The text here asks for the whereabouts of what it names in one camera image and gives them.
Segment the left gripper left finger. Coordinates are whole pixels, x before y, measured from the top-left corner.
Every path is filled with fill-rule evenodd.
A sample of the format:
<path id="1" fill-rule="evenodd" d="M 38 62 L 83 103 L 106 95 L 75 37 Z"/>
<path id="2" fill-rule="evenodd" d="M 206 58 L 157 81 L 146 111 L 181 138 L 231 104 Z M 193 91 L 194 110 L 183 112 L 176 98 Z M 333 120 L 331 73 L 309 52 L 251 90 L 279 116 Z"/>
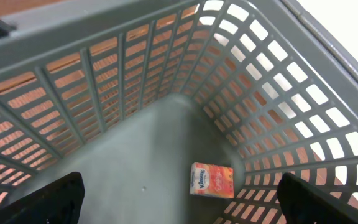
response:
<path id="1" fill-rule="evenodd" d="M 0 224 L 77 224 L 84 197 L 82 176 L 72 172 L 0 209 Z"/>

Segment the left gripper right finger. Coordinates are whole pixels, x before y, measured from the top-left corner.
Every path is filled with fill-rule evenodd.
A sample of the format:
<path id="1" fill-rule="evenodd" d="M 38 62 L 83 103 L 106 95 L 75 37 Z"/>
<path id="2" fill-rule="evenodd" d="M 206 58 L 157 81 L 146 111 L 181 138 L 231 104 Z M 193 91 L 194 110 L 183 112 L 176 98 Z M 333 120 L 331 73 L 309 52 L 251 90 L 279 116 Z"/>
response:
<path id="1" fill-rule="evenodd" d="M 358 210 L 314 185 L 285 173 L 277 185 L 277 199 L 287 223 L 358 224 Z"/>

